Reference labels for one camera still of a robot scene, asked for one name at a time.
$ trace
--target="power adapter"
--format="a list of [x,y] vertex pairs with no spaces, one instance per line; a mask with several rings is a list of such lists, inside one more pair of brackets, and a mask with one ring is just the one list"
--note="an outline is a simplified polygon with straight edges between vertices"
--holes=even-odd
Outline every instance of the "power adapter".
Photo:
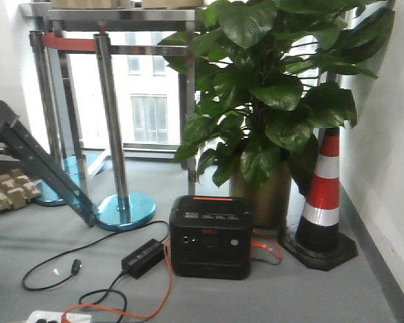
[[144,243],[121,260],[124,272],[138,279],[164,258],[163,244],[155,239]]

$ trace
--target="brass planter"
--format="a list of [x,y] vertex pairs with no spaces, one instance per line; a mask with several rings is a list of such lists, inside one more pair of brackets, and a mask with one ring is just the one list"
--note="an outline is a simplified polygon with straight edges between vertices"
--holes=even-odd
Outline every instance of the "brass planter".
[[288,214],[291,181],[288,165],[284,161],[260,189],[254,190],[237,167],[230,179],[230,195],[251,201],[254,226],[281,229],[285,227]]

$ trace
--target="traffic cone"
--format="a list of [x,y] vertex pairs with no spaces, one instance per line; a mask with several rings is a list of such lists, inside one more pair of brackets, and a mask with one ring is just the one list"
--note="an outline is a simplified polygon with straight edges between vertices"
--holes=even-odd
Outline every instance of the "traffic cone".
[[281,232],[280,244],[308,268],[329,271],[356,257],[356,244],[339,233],[339,128],[323,136],[298,227]]

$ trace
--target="portable power station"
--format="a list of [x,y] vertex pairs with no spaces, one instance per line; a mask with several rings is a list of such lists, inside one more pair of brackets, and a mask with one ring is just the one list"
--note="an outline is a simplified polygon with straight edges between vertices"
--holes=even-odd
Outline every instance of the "portable power station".
[[244,279],[250,273],[250,202],[237,197],[184,195],[169,217],[176,275]]

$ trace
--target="white power strip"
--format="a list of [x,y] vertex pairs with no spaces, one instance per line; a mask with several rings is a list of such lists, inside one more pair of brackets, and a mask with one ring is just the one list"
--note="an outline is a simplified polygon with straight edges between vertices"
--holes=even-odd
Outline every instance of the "white power strip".
[[[26,320],[26,323],[36,323],[37,320],[43,318],[47,322],[49,321],[57,321],[58,323],[61,322],[61,315],[62,312],[50,312],[50,311],[34,311],[30,314],[30,317]],[[67,319],[71,323],[91,323],[92,316],[89,314],[75,314],[75,313],[68,313]]]

